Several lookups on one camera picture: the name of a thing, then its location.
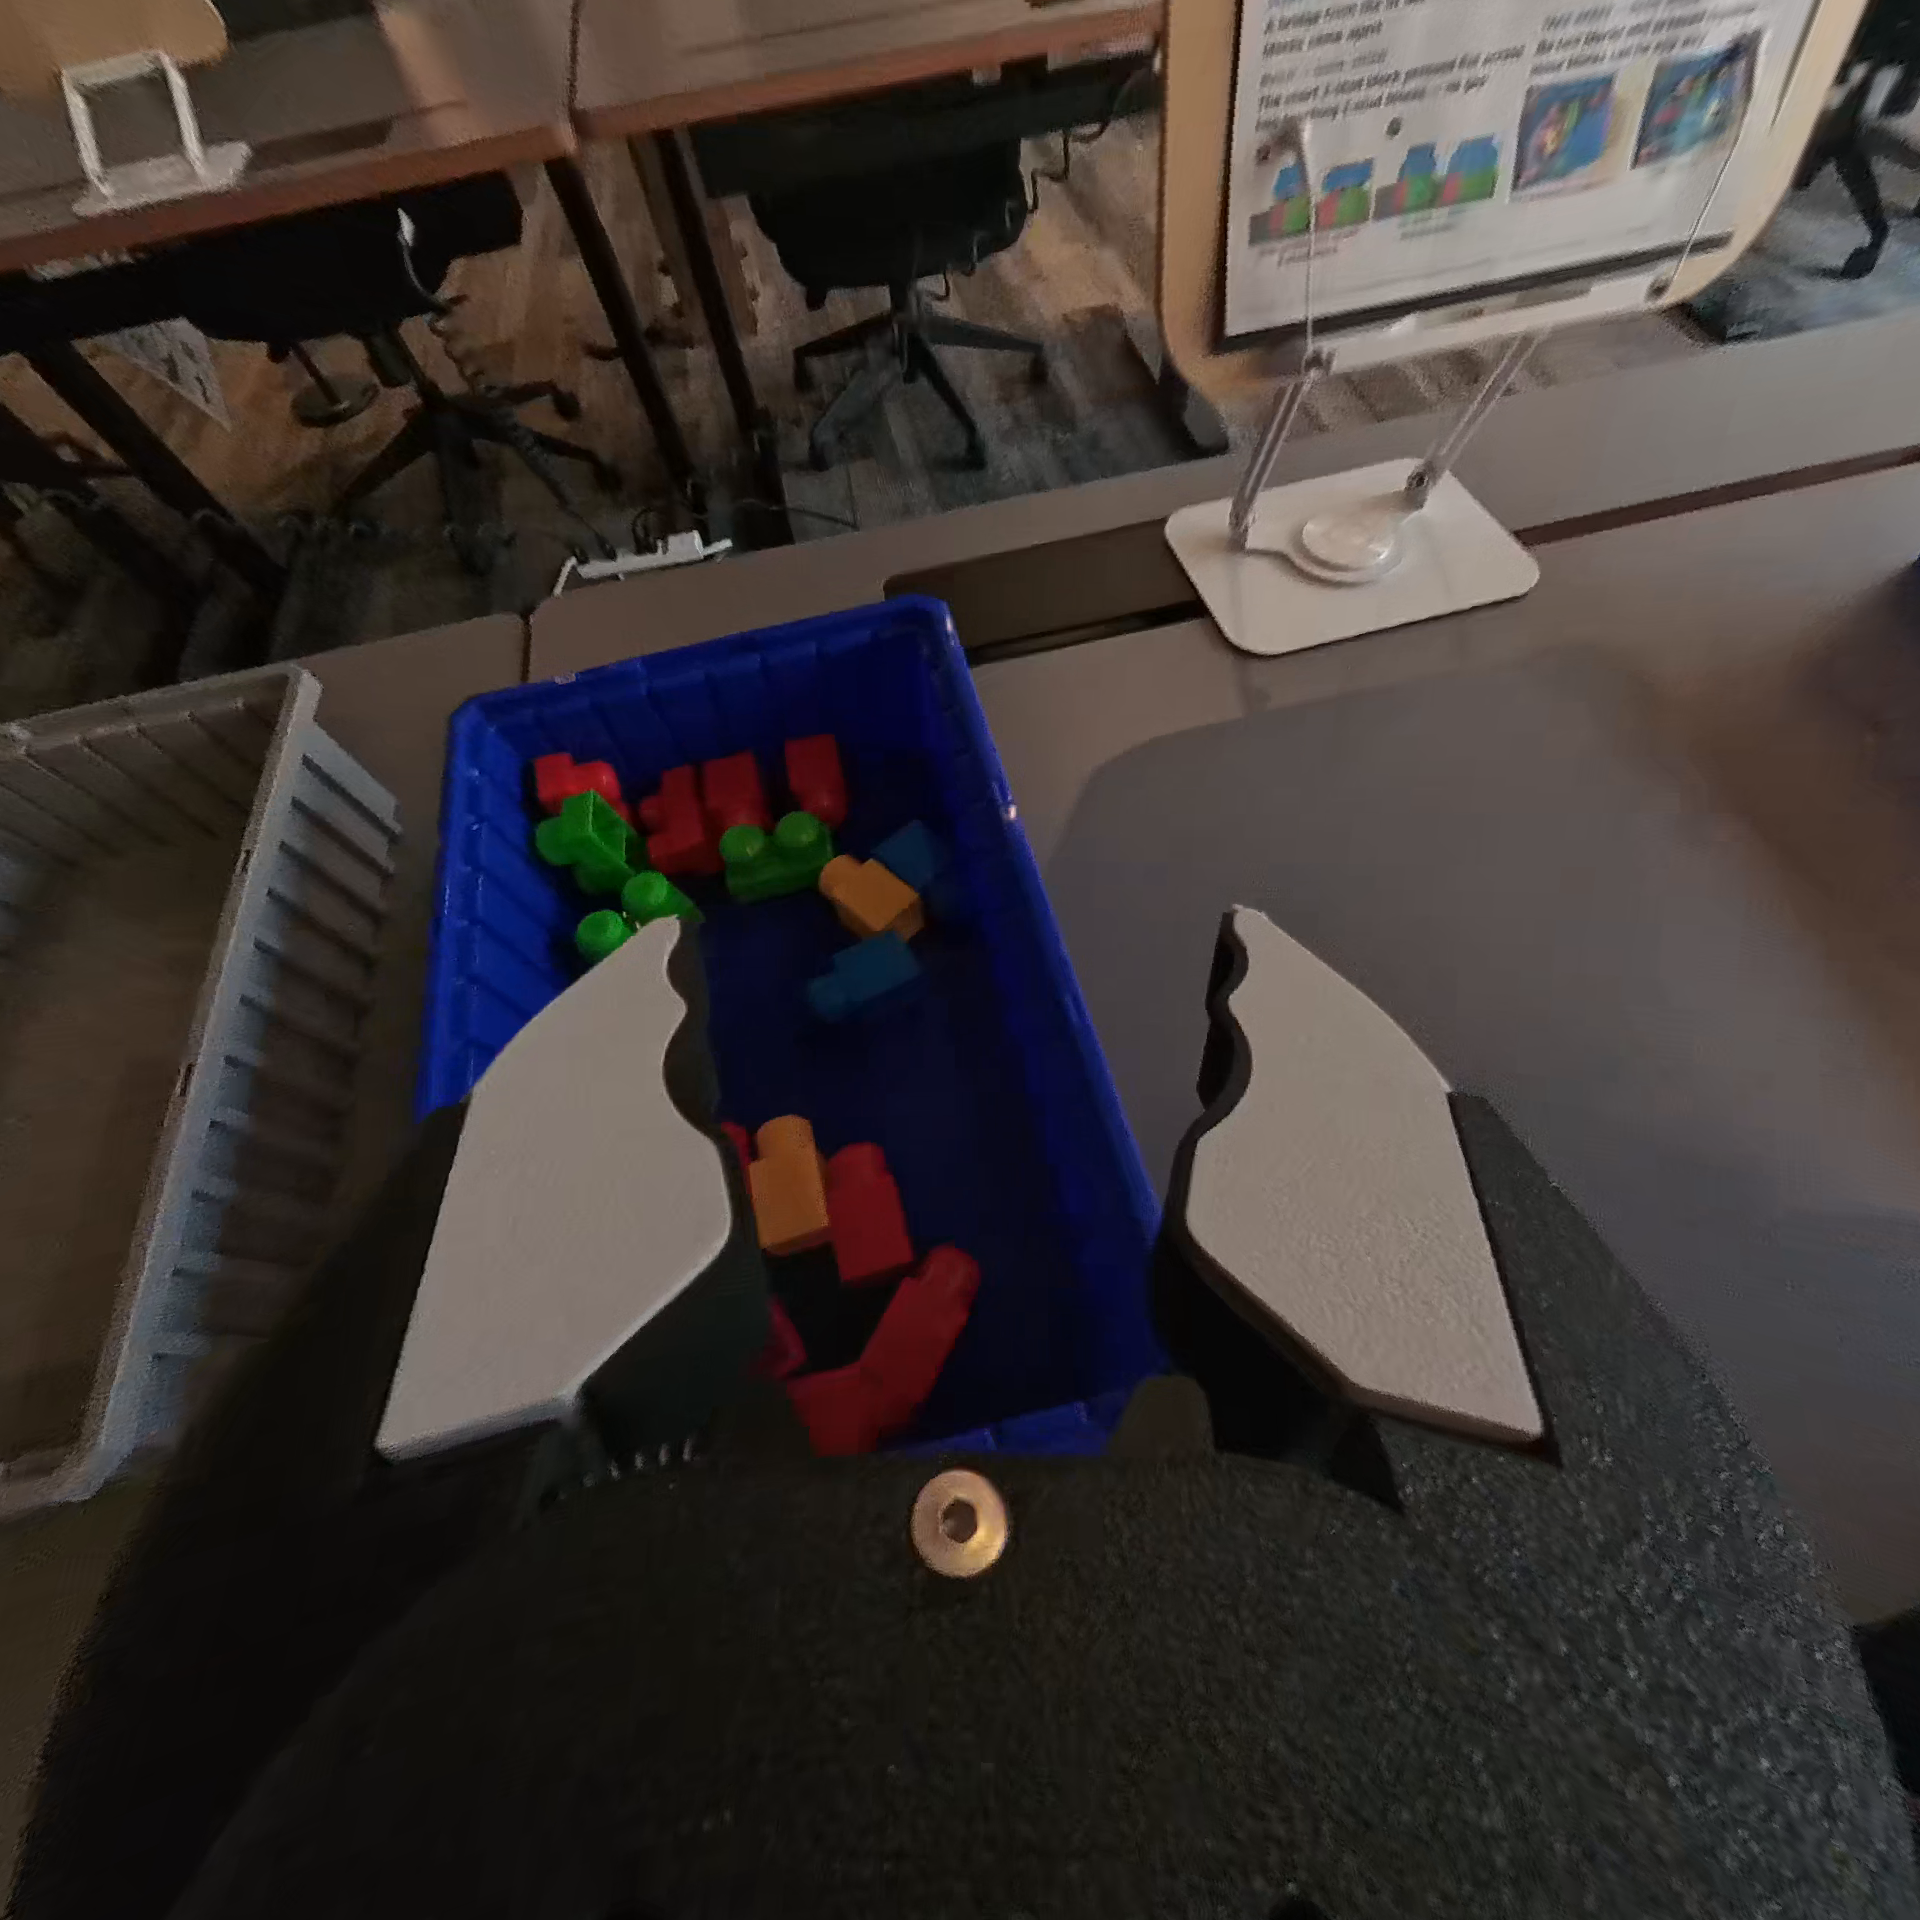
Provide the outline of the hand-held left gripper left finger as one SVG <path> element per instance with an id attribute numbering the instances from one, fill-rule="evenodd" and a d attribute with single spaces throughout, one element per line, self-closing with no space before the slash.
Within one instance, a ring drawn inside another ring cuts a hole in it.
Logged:
<path id="1" fill-rule="evenodd" d="M 744 1178 L 696 926 L 634 932 L 483 1070 L 376 1429 L 388 1461 L 540 1424 L 691 1436 L 744 1371 Z"/>

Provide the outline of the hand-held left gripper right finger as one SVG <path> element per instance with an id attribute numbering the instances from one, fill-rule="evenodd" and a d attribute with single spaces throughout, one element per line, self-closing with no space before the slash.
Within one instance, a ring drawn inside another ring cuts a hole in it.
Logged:
<path id="1" fill-rule="evenodd" d="M 1199 1116 L 1162 1216 L 1183 1366 L 1228 1318 L 1234 1380 L 1296 1366 L 1330 1404 L 1537 1448 L 1526 1355 L 1450 1078 L 1344 974 L 1251 904 L 1216 927 Z"/>

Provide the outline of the pile of assorted toy blocks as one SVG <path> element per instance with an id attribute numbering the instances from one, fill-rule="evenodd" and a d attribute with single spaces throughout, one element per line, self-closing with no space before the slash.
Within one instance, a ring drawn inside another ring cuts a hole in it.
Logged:
<path id="1" fill-rule="evenodd" d="M 832 1034 L 899 1013 L 927 986 L 920 942 L 961 920 L 954 853 L 908 818 L 854 847 L 849 768 L 831 732 L 779 750 L 785 810 L 758 751 L 668 765 L 628 800 L 609 759 L 542 751 L 530 762 L 534 850 L 585 900 L 572 931 L 594 967 L 647 927 L 713 920 L 742 954 L 751 908 L 808 900 L 804 1019 Z M 782 1387 L 819 1456 L 863 1456 L 920 1419 L 964 1332 L 978 1262 L 952 1243 L 920 1243 L 888 1147 L 825 1147 L 814 1119 L 782 1110 L 747 1126 L 720 1119 L 742 1165 L 760 1250 L 777 1267 L 827 1256 L 863 1318 L 863 1351 L 836 1364 L 810 1355 L 785 1299 L 770 1306 L 760 1371 Z"/>

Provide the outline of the blue plastic bin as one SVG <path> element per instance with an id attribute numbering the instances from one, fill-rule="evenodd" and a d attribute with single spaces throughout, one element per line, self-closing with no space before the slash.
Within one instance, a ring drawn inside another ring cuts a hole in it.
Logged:
<path id="1" fill-rule="evenodd" d="M 1162 1370 L 1147 1268 L 1162 1205 L 1018 821 L 946 605 L 891 596 L 496 687 L 447 732 L 416 1047 L 418 1117 L 464 1098 L 579 975 L 585 899 L 536 850 L 536 759 L 606 762 L 652 794 L 683 765 L 831 734 L 835 844 L 875 856 L 922 824 L 956 917 L 914 942 L 920 986 L 843 1023 L 808 986 L 849 944 L 802 895 L 705 892 L 720 1114 L 801 1114 L 825 1147 L 879 1143 L 908 1221 L 980 1267 L 967 1331 L 905 1452 L 1091 1456 Z"/>

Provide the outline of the grey plastic bin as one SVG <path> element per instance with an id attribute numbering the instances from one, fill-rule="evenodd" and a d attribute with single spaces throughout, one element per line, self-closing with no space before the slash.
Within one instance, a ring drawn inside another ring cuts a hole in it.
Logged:
<path id="1" fill-rule="evenodd" d="M 278 664 L 6 723 L 3 1511 L 164 1452 L 346 1172 L 393 795 Z"/>

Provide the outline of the black office chair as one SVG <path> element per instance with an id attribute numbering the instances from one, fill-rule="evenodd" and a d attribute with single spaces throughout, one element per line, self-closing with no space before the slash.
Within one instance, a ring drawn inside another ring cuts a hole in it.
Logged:
<path id="1" fill-rule="evenodd" d="M 836 295 L 888 295 L 881 312 L 791 351 L 791 378 L 801 392 L 812 389 L 817 364 L 859 356 L 859 368 L 808 429 L 812 469 L 832 463 L 846 431 L 873 415 L 891 386 L 931 389 L 963 435 L 964 466 L 985 469 L 988 442 L 940 349 L 1015 355 L 1025 358 L 1033 384 L 1047 379 L 1050 351 L 1044 343 L 1006 326 L 956 317 L 944 310 L 952 295 L 932 295 L 929 282 L 952 286 L 956 276 L 970 276 L 1012 250 L 1036 204 L 1038 192 L 1018 136 L 751 198 L 762 236 L 810 310 Z"/>
<path id="2" fill-rule="evenodd" d="M 210 340 L 264 346 L 305 358 L 310 346 L 348 339 L 378 381 L 415 396 L 402 429 L 351 480 L 337 519 L 361 519 L 372 494 L 416 463 L 439 475 L 443 533 L 473 573 L 488 573 L 513 536 L 473 503 L 478 450 L 500 446 L 558 509 L 594 540 L 556 462 L 587 469 L 604 492 L 617 469 L 579 442 L 534 429 L 522 411 L 550 399 L 566 421 L 580 402 L 556 381 L 499 386 L 476 375 L 447 335 L 457 302 L 443 295 L 454 266 L 522 243 L 522 202 L 507 173 L 470 175 L 412 195 L 315 208 L 184 243 L 172 279 L 178 312 Z"/>

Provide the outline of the printed instruction sheet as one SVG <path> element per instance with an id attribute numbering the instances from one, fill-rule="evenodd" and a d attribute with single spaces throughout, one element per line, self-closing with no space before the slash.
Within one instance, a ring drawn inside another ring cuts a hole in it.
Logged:
<path id="1" fill-rule="evenodd" d="M 1236 5 L 1219 328 L 1363 326 L 1721 252 L 1816 5 Z"/>

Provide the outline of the instruction sheet on stand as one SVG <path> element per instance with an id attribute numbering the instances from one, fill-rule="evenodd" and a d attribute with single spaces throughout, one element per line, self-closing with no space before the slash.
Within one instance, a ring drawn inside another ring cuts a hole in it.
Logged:
<path id="1" fill-rule="evenodd" d="M 1454 300 L 1363 326 L 1307 323 L 1299 332 L 1228 343 L 1219 328 L 1222 238 L 1230 166 L 1236 5 L 1168 5 L 1160 181 L 1160 325 L 1177 370 L 1209 396 L 1256 391 L 1302 372 L 1311 349 L 1330 372 L 1358 372 L 1434 351 L 1502 346 L 1521 333 L 1638 317 L 1708 287 L 1760 236 L 1791 184 L 1840 78 L 1865 5 L 1823 3 L 1800 55 L 1763 178 L 1721 252 L 1658 271 L 1592 276 L 1535 291 Z"/>

